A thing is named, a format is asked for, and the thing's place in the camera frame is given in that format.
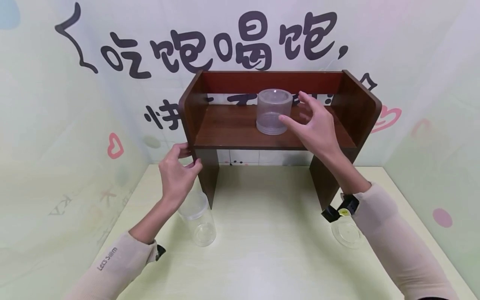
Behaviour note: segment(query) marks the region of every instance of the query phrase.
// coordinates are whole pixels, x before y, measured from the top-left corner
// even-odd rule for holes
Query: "person's left hand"
[[[188,166],[183,166],[179,158],[189,157],[188,144],[175,144],[165,158],[158,164],[162,176],[162,202],[177,210],[193,187],[198,173],[202,170],[202,162],[197,159]]]

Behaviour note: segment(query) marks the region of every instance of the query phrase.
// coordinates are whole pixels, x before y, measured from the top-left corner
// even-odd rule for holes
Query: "wall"
[[[390,177],[480,297],[480,4],[468,1],[432,58]]]
[[[74,1],[62,3],[66,19]],[[410,123],[402,121],[414,113],[417,84],[464,3],[81,1],[82,16],[69,32],[85,61],[98,70],[90,75],[104,76],[109,85],[131,95],[123,104],[153,161],[159,161],[173,143],[186,141],[175,108],[199,69],[348,69],[384,104],[356,162],[381,166],[405,134]],[[80,29],[89,34],[76,34]],[[253,104],[256,97],[231,96],[219,97],[232,104]],[[328,103],[331,96],[318,98]],[[219,156],[227,164],[309,161],[301,152],[235,151]]]
[[[55,30],[66,18],[54,4],[0,4],[5,300],[60,299],[95,258],[147,166],[105,82],[79,67],[75,47]]]

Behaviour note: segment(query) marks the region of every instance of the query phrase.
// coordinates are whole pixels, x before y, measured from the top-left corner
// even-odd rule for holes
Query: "yellow sticker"
[[[338,213],[341,214],[342,216],[350,216],[350,211],[346,208],[340,208],[338,210]]]

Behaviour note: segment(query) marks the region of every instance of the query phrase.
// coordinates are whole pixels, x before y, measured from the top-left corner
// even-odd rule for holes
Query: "black wrist device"
[[[343,202],[338,209],[334,209],[331,205],[329,205],[322,212],[324,218],[330,223],[337,221],[341,216],[354,215],[359,207],[359,201],[354,195],[345,195],[341,193],[340,197],[342,197]]]

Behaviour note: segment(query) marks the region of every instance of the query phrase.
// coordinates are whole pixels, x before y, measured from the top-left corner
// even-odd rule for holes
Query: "shelf leg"
[[[325,210],[339,189],[338,182],[325,165],[314,156],[310,163],[310,174],[312,175],[313,184],[317,191],[320,207]]]
[[[198,174],[198,180],[202,190],[207,195],[210,208],[213,205],[213,197],[215,195],[216,180],[218,177],[218,156],[216,149],[195,149],[196,158],[202,160],[203,169]]]

